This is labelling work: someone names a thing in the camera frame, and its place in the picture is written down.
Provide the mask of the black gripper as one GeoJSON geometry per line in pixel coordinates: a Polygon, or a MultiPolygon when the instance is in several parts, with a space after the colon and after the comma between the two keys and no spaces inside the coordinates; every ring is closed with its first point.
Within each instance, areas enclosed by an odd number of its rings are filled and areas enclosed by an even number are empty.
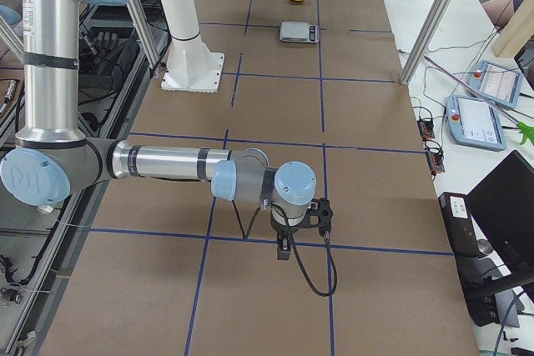
{"type": "Polygon", "coordinates": [[[308,229],[309,223],[306,220],[307,207],[280,205],[271,206],[270,222],[272,228],[278,234],[277,238],[277,259],[289,260],[291,255],[291,243],[295,241],[294,235],[300,229],[308,229]]]}

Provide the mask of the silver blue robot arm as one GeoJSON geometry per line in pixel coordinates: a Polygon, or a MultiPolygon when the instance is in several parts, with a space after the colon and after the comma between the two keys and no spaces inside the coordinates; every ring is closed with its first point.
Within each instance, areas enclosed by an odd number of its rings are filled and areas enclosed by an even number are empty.
{"type": "Polygon", "coordinates": [[[257,149],[150,147],[88,138],[78,128],[83,1],[23,0],[25,124],[17,132],[15,149],[1,161],[1,179],[10,194],[44,206],[111,179],[204,181],[216,198],[268,209],[279,258],[294,254],[295,232],[309,226],[314,202],[316,178],[308,165],[292,161],[272,168],[257,149]]]}

